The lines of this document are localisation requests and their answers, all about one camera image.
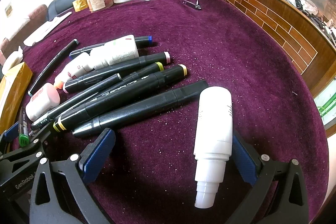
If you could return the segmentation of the thin black pen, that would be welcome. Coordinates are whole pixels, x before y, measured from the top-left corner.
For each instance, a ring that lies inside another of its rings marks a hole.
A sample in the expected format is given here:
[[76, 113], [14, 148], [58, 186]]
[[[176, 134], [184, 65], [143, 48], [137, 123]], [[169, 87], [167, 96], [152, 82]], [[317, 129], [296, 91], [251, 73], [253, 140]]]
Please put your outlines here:
[[73, 96], [72, 98], [66, 100], [66, 102], [61, 103], [56, 108], [46, 112], [46, 114], [43, 114], [40, 118], [38, 118], [36, 121], [34, 121], [31, 124], [32, 130], [37, 130], [50, 121], [56, 119], [60, 114], [70, 110], [72, 107], [74, 107], [76, 104], [80, 102], [84, 102], [85, 100], [91, 98], [93, 95], [97, 94], [98, 92], [107, 89], [108, 87], [112, 86], [113, 84], [116, 84], [121, 81], [121, 76], [119, 73], [116, 73], [107, 79], [104, 79], [103, 81], [94, 84], [93, 86], [85, 89], [81, 93]]

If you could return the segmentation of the small white red-label bottle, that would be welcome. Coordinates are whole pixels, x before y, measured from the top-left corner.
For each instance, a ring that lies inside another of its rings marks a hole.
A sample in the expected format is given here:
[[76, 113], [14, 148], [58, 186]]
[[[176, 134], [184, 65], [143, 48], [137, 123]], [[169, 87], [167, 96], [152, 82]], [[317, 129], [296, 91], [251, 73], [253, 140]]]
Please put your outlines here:
[[44, 113], [60, 104], [60, 95], [51, 84], [44, 84], [30, 99], [26, 106], [26, 115], [34, 122]]

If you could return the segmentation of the yellow taped white tray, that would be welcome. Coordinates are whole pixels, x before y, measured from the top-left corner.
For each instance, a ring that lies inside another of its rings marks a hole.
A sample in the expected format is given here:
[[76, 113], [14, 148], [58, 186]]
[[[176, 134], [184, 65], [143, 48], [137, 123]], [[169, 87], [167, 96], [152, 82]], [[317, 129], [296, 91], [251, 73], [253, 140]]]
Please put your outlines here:
[[33, 73], [25, 62], [12, 67], [1, 80], [0, 134], [15, 121], [19, 106]]

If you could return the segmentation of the black marker light-blue cap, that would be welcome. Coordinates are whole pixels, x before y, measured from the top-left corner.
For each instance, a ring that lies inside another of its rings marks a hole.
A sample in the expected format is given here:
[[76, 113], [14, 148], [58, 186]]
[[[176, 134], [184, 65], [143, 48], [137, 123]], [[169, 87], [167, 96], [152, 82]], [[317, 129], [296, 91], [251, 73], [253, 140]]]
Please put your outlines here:
[[74, 50], [79, 44], [77, 39], [73, 39], [68, 43], [55, 57], [45, 66], [45, 68], [38, 75], [34, 83], [28, 90], [28, 95], [33, 96], [42, 86], [46, 79], [52, 74], [54, 69], [65, 59], [65, 57]]

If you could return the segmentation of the black marker plain cap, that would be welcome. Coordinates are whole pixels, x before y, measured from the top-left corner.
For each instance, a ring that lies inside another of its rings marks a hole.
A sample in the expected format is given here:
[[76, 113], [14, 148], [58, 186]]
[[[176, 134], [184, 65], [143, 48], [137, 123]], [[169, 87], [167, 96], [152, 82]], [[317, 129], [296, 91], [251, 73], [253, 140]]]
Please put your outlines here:
[[86, 138], [102, 132], [105, 128], [114, 129], [134, 124], [139, 120], [150, 118], [154, 113], [179, 107], [198, 99], [200, 93], [208, 86], [205, 80], [201, 80], [98, 115], [74, 128], [72, 135], [76, 138]]

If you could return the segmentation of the white bottle orange cap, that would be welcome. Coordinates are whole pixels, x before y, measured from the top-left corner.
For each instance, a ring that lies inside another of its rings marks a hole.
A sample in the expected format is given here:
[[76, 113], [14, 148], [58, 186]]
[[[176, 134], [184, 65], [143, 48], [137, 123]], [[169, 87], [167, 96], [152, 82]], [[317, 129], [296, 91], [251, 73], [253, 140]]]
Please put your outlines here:
[[70, 80], [76, 79], [93, 69], [91, 57], [88, 53], [83, 52], [70, 61], [64, 69], [55, 77], [54, 87], [62, 89], [63, 85]]

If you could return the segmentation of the white spray bottle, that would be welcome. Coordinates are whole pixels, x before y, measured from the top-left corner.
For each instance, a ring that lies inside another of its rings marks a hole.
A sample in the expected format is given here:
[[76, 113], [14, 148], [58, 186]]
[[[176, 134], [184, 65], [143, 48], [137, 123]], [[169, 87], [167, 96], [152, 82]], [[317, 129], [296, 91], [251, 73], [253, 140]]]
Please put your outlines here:
[[212, 86], [199, 97], [194, 156], [197, 161], [195, 207], [214, 205], [226, 163], [232, 155], [232, 96], [228, 89]]

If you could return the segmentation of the black marker pink cap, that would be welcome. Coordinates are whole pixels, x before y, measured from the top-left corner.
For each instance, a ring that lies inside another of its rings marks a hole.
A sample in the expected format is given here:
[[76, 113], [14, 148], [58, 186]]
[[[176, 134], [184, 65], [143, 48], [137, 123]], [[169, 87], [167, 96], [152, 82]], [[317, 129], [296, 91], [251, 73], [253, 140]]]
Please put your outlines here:
[[135, 59], [123, 61], [114, 65], [91, 71], [74, 80], [67, 81], [62, 89], [65, 93], [76, 93], [84, 90], [108, 77], [118, 73], [121, 77], [135, 72], [141, 68], [160, 62], [163, 65], [169, 64], [171, 56], [168, 52], [155, 53], [152, 55], [141, 56]]

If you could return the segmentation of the white bottle red cap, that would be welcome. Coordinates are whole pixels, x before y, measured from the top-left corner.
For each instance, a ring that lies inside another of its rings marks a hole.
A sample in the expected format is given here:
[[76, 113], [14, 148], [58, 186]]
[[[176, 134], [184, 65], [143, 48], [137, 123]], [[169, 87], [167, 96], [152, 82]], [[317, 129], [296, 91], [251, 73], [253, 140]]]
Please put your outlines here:
[[96, 70], [139, 57], [134, 35], [106, 42], [92, 49], [89, 55], [90, 65]]

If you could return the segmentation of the black marker blue cap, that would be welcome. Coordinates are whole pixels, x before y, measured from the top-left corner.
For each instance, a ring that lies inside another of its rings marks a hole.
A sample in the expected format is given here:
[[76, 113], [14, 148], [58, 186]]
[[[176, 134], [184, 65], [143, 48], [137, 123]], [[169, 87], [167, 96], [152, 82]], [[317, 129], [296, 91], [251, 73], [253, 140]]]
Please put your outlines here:
[[[137, 48], [147, 48], [147, 47], [149, 47], [153, 44], [153, 37], [152, 36], [140, 36], [140, 37], [135, 37], [134, 39], [135, 39], [135, 44], [136, 44]], [[69, 54], [69, 57], [70, 57], [70, 59], [74, 59], [83, 52], [90, 53], [90, 51], [92, 49], [97, 48], [97, 47], [101, 47], [101, 46], [104, 46], [104, 45], [105, 45], [105, 43], [100, 43], [100, 44], [95, 44], [95, 45], [92, 45], [92, 46], [87, 46], [87, 47], [84, 47], [84, 48], [74, 50]]]

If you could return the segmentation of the black marker green cap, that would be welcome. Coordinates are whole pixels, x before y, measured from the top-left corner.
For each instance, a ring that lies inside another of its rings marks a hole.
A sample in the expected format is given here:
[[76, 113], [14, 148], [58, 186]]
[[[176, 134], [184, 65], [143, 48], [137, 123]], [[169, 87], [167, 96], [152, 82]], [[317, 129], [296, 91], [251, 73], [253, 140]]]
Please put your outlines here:
[[20, 147], [26, 147], [30, 143], [28, 127], [26, 123], [26, 113], [24, 107], [21, 107], [18, 120], [18, 142]]

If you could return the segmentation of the black marker yellow-green cap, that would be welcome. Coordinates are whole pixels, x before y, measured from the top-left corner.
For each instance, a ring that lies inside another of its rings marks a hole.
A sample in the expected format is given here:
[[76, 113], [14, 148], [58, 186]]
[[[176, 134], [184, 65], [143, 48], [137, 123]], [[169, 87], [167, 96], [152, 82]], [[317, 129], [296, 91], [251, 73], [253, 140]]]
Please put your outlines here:
[[119, 83], [113, 85], [112, 87], [109, 87], [103, 91], [98, 92], [97, 94], [94, 94], [92, 96], [90, 96], [88, 99], [85, 99], [84, 102], [87, 101], [93, 101], [96, 98], [100, 97], [100, 96], [104, 96], [110, 92], [112, 92], [113, 90], [116, 90], [120, 87], [126, 86], [128, 83], [132, 83], [133, 81], [137, 80], [137, 79], [141, 79], [142, 77], [148, 76], [151, 73], [155, 73], [155, 72], [161, 72], [164, 70], [164, 67], [162, 65], [161, 62], [156, 62], [153, 63], [151, 65], [148, 65], [147, 67], [144, 67], [142, 69], [140, 69], [139, 71], [133, 72], [131, 74], [129, 74], [128, 76], [126, 76], [124, 79], [122, 79]]

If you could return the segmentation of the wrapped round white cakes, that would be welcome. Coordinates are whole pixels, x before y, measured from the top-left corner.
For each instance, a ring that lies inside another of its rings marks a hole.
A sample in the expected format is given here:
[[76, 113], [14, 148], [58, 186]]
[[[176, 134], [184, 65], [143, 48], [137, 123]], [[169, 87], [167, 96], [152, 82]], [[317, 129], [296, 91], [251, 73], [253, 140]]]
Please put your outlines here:
[[17, 51], [12, 52], [2, 66], [2, 74], [5, 75], [11, 68], [18, 65], [23, 60], [23, 50], [21, 46]]

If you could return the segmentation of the white paper stack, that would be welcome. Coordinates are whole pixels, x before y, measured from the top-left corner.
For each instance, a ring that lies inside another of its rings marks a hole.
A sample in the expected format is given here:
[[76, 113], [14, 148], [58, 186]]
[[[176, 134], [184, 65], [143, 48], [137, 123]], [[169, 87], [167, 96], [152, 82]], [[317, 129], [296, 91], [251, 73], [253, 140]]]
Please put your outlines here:
[[32, 47], [34, 44], [43, 40], [53, 29], [55, 29], [63, 20], [68, 18], [72, 12], [67, 12], [62, 16], [55, 17], [52, 21], [43, 23], [38, 29], [36, 29], [28, 38], [24, 40], [24, 45]]

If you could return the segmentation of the metal nail clipper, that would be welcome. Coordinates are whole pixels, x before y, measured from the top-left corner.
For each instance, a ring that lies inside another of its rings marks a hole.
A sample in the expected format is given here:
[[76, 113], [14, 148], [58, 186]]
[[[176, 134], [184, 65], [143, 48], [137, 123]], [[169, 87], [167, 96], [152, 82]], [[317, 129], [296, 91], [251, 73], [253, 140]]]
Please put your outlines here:
[[193, 2], [190, 2], [190, 1], [187, 1], [187, 0], [183, 0], [182, 2], [183, 2], [183, 4], [187, 5], [190, 8], [193, 8], [195, 10], [201, 11], [201, 9], [202, 9], [201, 6], [199, 5], [198, 1], [196, 1], [196, 3], [193, 3]]

